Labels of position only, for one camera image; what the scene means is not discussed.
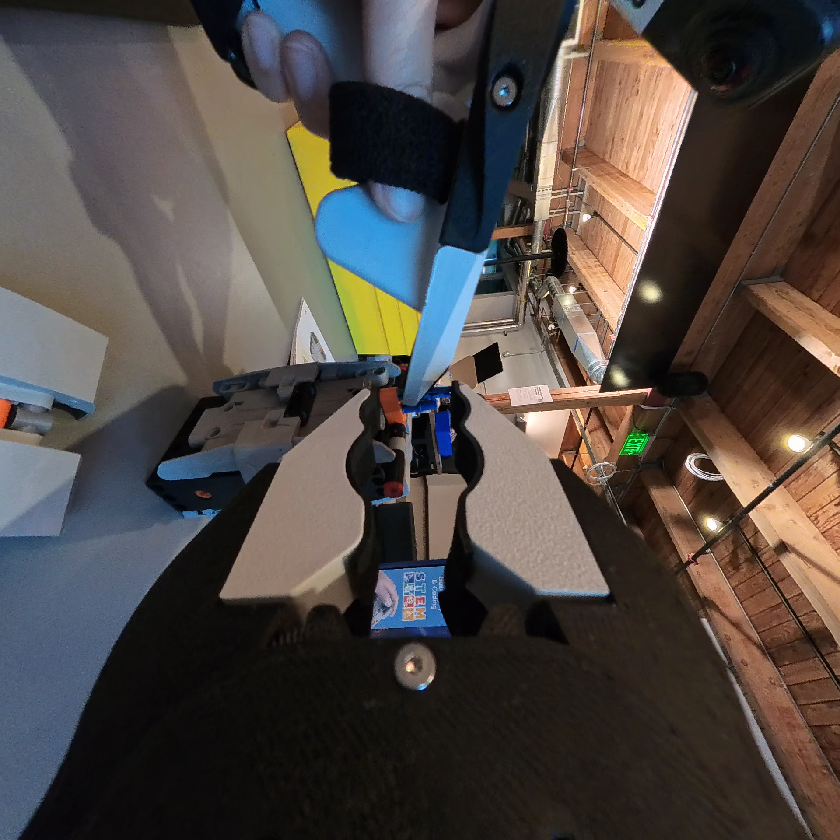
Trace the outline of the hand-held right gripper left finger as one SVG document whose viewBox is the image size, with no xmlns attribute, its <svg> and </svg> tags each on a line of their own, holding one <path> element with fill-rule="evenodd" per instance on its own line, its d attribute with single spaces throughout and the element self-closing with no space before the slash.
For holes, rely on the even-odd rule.
<svg viewBox="0 0 840 840">
<path fill-rule="evenodd" d="M 364 387 L 281 459 L 222 590 L 232 606 L 279 603 L 300 618 L 361 596 L 375 494 L 379 389 Z"/>
</svg>

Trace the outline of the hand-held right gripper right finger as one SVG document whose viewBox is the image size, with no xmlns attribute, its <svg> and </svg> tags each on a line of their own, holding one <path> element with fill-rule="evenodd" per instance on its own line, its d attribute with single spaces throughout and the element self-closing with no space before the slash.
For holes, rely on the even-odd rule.
<svg viewBox="0 0 840 840">
<path fill-rule="evenodd" d="M 606 601 L 610 587 L 551 459 L 469 386 L 454 384 L 452 409 L 467 457 L 456 519 L 466 589 L 487 609 Z"/>
</svg>

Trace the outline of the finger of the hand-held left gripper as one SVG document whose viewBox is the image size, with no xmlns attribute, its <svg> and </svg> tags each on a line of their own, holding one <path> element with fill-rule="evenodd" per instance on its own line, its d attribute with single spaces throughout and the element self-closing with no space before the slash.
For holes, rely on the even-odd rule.
<svg viewBox="0 0 840 840">
<path fill-rule="evenodd" d="M 452 363 L 487 252 L 444 246 L 434 258 L 403 402 L 419 404 Z"/>
</svg>

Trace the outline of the grey toy robot model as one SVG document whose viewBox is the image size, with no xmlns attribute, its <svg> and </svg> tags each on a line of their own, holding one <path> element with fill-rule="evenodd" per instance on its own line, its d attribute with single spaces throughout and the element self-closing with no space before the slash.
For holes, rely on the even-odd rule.
<svg viewBox="0 0 840 840">
<path fill-rule="evenodd" d="M 314 361 L 216 381 L 213 395 L 197 402 L 145 486 L 184 518 L 212 517 L 364 385 L 396 385 L 406 367 L 406 358 L 399 361 Z"/>
</svg>

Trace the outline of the grey curved toy panel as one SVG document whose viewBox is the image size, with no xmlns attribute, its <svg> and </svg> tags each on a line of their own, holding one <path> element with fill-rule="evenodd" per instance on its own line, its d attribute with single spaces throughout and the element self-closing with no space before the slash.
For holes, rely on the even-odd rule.
<svg viewBox="0 0 840 840">
<path fill-rule="evenodd" d="M 1 536 L 60 535 L 81 456 L 46 442 L 56 410 L 95 411 L 108 340 L 1 289 Z"/>
</svg>

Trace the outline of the grey desk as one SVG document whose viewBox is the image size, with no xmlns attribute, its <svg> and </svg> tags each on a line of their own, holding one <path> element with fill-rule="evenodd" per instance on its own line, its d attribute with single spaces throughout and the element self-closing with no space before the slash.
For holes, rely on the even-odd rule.
<svg viewBox="0 0 840 840">
<path fill-rule="evenodd" d="M 200 396 L 288 360 L 301 299 L 354 353 L 282 111 L 203 32 L 2 12 L 2 286 L 108 339 L 65 526 L 2 541 L 2 838 L 49 788 L 133 610 L 204 525 L 144 482 Z"/>
</svg>

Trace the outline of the person's left hand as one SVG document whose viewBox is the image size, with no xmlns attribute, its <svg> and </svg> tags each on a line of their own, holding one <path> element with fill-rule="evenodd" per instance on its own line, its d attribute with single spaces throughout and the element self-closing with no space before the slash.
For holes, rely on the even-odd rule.
<svg viewBox="0 0 840 840">
<path fill-rule="evenodd" d="M 240 41 L 259 92 L 292 103 L 302 125 L 325 140 L 339 129 L 339 169 L 367 181 L 390 219 L 424 215 L 426 193 L 447 201 L 476 83 L 488 2 L 359 2 L 362 84 L 345 85 L 330 114 L 333 68 L 309 32 L 286 34 L 263 10 L 249 13 Z"/>
</svg>

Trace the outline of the yellow plastic bin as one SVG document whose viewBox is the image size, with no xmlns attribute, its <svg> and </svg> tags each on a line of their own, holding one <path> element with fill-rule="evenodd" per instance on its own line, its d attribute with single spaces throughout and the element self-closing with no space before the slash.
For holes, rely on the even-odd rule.
<svg viewBox="0 0 840 840">
<path fill-rule="evenodd" d="M 289 127 L 287 139 L 311 213 L 315 215 L 326 195 L 350 186 L 351 182 L 332 174 L 329 143 L 308 131 L 301 121 Z M 417 336 L 419 313 L 331 260 L 328 266 L 356 351 L 410 354 Z"/>
</svg>

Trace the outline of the dark grey case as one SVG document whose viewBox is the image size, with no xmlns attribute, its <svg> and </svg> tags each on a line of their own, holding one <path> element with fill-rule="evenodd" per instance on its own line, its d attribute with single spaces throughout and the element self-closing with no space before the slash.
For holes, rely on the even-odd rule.
<svg viewBox="0 0 840 840">
<path fill-rule="evenodd" d="M 402 567 L 417 562 L 413 504 L 406 500 L 390 500 L 375 506 L 373 513 L 381 566 Z"/>
</svg>

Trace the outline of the blue robot kit box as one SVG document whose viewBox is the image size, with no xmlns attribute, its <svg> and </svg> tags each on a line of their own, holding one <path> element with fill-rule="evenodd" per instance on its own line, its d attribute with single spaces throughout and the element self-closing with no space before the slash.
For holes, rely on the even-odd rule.
<svg viewBox="0 0 840 840">
<path fill-rule="evenodd" d="M 444 560 L 385 563 L 374 588 L 371 637 L 450 637 L 444 590 Z"/>
</svg>

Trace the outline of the white instruction booklet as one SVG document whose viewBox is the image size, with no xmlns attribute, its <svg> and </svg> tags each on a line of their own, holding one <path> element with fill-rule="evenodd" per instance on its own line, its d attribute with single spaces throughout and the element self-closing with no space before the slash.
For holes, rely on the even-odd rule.
<svg viewBox="0 0 840 840">
<path fill-rule="evenodd" d="M 305 298 L 301 298 L 291 335 L 289 366 L 313 362 L 351 362 L 358 359 L 359 355 L 354 349 L 350 353 L 333 355 L 308 303 Z"/>
</svg>

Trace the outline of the black panel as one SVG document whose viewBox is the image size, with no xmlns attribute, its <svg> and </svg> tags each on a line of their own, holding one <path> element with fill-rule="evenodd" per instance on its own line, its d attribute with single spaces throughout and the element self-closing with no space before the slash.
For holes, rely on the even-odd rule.
<svg viewBox="0 0 840 840">
<path fill-rule="evenodd" d="M 698 96 L 618 329 L 604 392 L 649 388 L 669 370 L 814 75 L 749 106 Z"/>
</svg>

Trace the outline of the silver air duct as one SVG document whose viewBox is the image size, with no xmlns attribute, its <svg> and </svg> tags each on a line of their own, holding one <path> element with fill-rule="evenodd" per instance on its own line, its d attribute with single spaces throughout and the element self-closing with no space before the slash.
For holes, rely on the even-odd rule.
<svg viewBox="0 0 840 840">
<path fill-rule="evenodd" d="M 548 275 L 540 292 L 551 299 L 551 311 L 566 344 L 588 378 L 596 385 L 604 380 L 607 362 L 594 326 L 574 294 L 565 291 L 557 277 Z"/>
</svg>

